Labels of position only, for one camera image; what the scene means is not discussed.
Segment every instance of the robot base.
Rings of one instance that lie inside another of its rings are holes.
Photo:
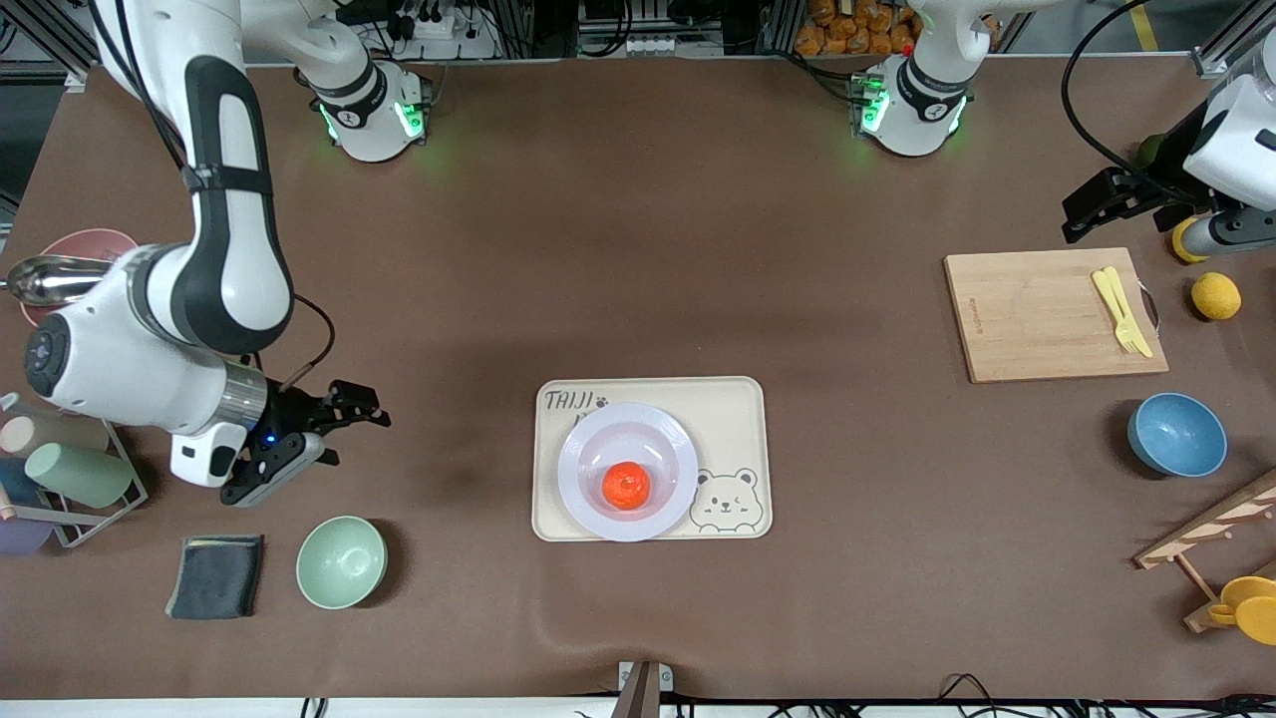
[[[865,71],[865,78],[852,83],[851,96],[868,99],[851,106],[851,122],[859,135],[875,138],[882,147],[905,157],[930,154],[957,130],[957,119],[966,106],[962,99],[943,121],[924,121],[917,111],[901,98],[900,65],[905,57],[892,55]],[[944,112],[948,107],[938,105]]]
[[[410,144],[424,143],[430,122],[430,84],[394,62],[376,65],[385,73],[385,99],[369,115],[367,124],[347,128],[323,111],[333,144],[360,162],[384,162]]]

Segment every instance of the green cup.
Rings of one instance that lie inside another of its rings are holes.
[[[26,471],[46,490],[93,509],[119,501],[138,477],[124,459],[63,444],[46,444],[33,451]]]

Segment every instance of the cutting board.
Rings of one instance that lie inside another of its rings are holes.
[[[1090,279],[1116,267],[1152,356],[1116,342]],[[1013,383],[1168,372],[1125,247],[952,254],[944,258],[970,380]]]

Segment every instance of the black cloth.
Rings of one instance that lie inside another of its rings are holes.
[[[181,542],[170,619],[208,621],[253,615],[262,537],[191,537]]]

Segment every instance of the yellow plastic fork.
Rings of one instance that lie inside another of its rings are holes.
[[[1120,277],[1116,277],[1115,284],[1111,281],[1111,275],[1115,273],[1116,269],[1114,267],[1104,267],[1090,274],[1090,278],[1095,282],[1095,287],[1099,288],[1099,295],[1104,297],[1104,304],[1108,305],[1108,311],[1113,315],[1113,323],[1115,324],[1113,333],[1125,351],[1151,356],[1152,347],[1143,338],[1143,332],[1138,329],[1134,315],[1129,312],[1129,302],[1125,301],[1124,287],[1119,283]]]

